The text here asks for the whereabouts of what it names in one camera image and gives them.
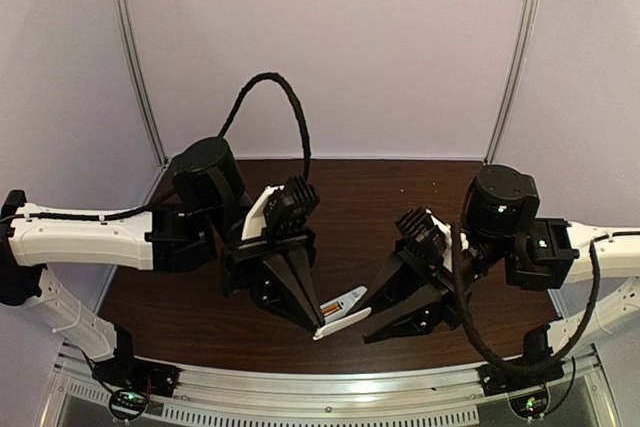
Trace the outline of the orange battery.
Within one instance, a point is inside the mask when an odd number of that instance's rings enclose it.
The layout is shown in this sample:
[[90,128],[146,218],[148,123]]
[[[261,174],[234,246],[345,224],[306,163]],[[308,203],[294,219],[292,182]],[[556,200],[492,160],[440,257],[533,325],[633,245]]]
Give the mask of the orange battery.
[[343,309],[343,306],[340,302],[333,302],[324,304],[321,306],[321,312],[324,316],[332,315],[335,312],[339,312]]

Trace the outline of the white remote control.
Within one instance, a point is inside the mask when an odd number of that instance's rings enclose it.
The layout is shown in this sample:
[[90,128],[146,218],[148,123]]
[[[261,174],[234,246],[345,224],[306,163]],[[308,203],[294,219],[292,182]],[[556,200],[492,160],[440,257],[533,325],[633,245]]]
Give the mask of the white remote control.
[[342,331],[371,314],[371,308],[356,308],[356,304],[365,296],[368,289],[361,285],[320,305],[324,325],[313,334],[314,341],[320,341]]

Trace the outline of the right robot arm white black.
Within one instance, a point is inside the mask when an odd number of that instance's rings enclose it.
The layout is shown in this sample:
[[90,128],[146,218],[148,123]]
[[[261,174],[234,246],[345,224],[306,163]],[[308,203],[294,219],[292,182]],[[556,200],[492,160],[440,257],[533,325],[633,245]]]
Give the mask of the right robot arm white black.
[[[443,223],[424,207],[402,214],[394,250],[356,305],[371,320],[364,341],[425,336],[445,323],[463,328],[495,374],[542,378],[587,337],[629,318],[639,305],[638,229],[543,218],[539,205],[532,176],[493,164],[471,181],[459,221]],[[470,309],[472,285],[497,264],[525,291],[589,280],[587,304],[528,332],[522,355],[508,361],[481,337]]]

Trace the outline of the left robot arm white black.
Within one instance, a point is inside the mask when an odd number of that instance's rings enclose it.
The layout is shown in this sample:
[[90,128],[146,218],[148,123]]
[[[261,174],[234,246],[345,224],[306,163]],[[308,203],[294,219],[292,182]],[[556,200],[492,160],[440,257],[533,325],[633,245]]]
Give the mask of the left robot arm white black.
[[319,197],[306,175],[247,191],[228,142],[208,137],[170,164],[171,188],[124,211],[59,210],[10,192],[1,209],[1,301],[32,308],[110,379],[140,368],[131,334],[94,315],[64,288],[53,263],[112,264],[186,273],[222,265],[225,293],[248,290],[256,305],[307,331],[325,323],[311,279]]

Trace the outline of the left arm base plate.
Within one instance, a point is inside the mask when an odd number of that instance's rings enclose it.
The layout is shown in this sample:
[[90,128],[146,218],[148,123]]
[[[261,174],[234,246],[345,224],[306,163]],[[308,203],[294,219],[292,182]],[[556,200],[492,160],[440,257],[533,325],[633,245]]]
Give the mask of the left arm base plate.
[[110,386],[166,398],[173,396],[180,373],[175,365],[123,356],[94,362],[92,371],[96,380]]

